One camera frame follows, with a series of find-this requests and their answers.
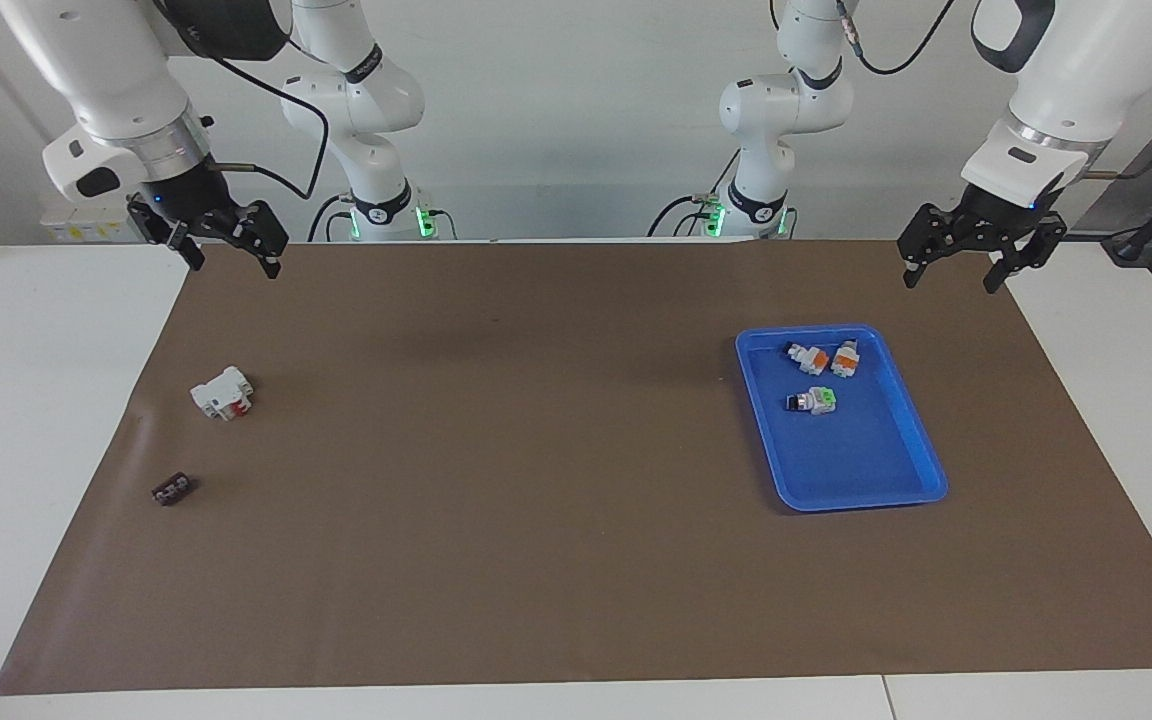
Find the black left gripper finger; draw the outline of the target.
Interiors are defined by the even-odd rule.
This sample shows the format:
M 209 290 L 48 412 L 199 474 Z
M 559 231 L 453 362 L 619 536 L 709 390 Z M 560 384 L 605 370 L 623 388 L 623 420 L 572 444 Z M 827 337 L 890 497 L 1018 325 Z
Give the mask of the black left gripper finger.
M 1033 232 L 1021 240 L 998 240 L 991 252 L 998 258 L 984 276 L 982 285 L 987 293 L 1000 291 L 1007 279 L 1023 270 L 1043 268 L 1056 247 L 1064 241 L 1068 223 L 1059 213 L 1046 213 L 1039 219 Z
M 967 250 L 963 243 L 963 232 L 969 228 L 964 222 L 965 217 L 961 209 L 937 209 L 931 202 L 915 211 L 914 218 L 905 223 L 904 232 L 896 240 L 899 253 L 905 264 L 902 282 L 908 290 L 914 290 L 919 283 L 929 265 Z

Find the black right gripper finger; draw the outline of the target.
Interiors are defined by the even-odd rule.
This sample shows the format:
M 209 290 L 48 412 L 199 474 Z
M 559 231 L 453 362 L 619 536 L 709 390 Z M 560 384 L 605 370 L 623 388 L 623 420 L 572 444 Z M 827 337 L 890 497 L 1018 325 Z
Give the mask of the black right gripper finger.
M 229 245 L 253 256 L 270 281 L 282 273 L 282 253 L 289 236 L 266 200 L 233 209 Z
M 168 247 L 192 272 L 202 270 L 205 256 L 187 223 L 174 222 L 156 214 L 156 210 L 151 209 L 141 194 L 128 197 L 126 210 L 134 229 L 141 234 L 143 241 L 151 245 Z

